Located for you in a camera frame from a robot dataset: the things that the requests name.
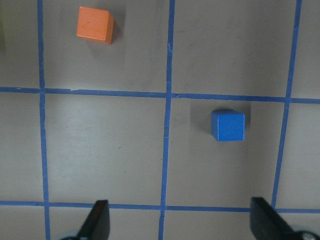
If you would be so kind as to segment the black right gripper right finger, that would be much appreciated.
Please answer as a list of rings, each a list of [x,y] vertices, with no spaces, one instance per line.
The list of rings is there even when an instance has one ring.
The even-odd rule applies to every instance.
[[[250,200],[250,230],[256,240],[299,240],[294,231],[263,197]]]

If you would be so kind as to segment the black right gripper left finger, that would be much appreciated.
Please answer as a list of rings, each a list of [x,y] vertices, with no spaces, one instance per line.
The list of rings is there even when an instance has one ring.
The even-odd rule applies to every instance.
[[[110,212],[108,200],[97,200],[76,235],[77,240],[108,240]]]

